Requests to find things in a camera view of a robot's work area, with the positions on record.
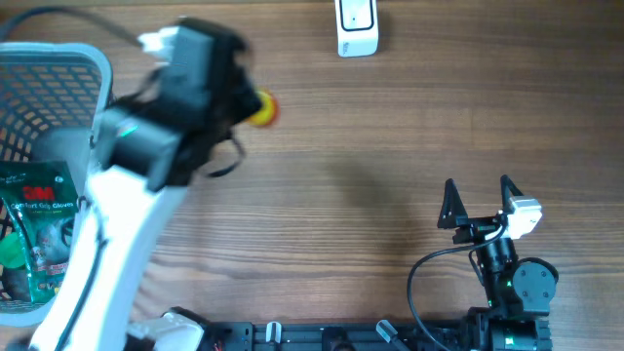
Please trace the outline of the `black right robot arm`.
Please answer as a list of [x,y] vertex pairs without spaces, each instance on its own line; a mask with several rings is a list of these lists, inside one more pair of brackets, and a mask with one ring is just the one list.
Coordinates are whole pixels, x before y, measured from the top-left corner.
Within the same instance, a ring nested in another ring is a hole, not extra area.
[[515,242],[542,218],[537,199],[525,195],[510,177],[500,179],[502,208],[492,216],[467,214],[452,179],[445,183],[438,220],[453,229],[456,245],[469,244],[471,265],[485,289],[487,306],[472,307],[459,323],[451,350],[526,350],[554,348],[547,317],[559,272],[544,259],[519,258]]

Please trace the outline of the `green 3M gloves packet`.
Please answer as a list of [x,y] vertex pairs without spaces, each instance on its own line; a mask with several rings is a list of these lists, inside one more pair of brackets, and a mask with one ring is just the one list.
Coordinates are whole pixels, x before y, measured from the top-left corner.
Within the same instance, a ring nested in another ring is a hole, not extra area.
[[77,192],[63,161],[1,163],[1,204],[12,229],[1,240],[4,292],[46,303],[68,267]]

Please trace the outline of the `red sauce bottle green cap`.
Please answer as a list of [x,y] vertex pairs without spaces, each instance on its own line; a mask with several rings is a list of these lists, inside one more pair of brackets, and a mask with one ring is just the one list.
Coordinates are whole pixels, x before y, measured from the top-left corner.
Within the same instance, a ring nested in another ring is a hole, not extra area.
[[246,122],[254,127],[264,128],[275,123],[280,116],[280,105],[273,94],[266,90],[256,91],[261,102],[260,109],[249,117]]

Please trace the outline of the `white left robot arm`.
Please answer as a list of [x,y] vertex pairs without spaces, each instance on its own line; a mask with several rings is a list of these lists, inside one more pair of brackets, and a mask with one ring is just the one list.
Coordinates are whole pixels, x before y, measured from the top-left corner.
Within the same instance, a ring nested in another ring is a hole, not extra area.
[[194,18],[147,34],[166,62],[144,85],[97,114],[95,145],[68,269],[33,350],[121,350],[159,235],[215,146],[262,102],[237,57],[235,30]]

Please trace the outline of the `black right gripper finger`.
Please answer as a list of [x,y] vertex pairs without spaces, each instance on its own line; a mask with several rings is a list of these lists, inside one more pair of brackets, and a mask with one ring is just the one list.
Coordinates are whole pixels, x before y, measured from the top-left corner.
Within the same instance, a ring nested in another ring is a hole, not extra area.
[[443,204],[437,226],[441,229],[453,229],[466,226],[468,214],[464,208],[458,189],[452,178],[445,182]]
[[510,199],[512,197],[523,196],[524,193],[516,186],[510,177],[503,175],[500,178],[502,210],[504,213],[511,212]]

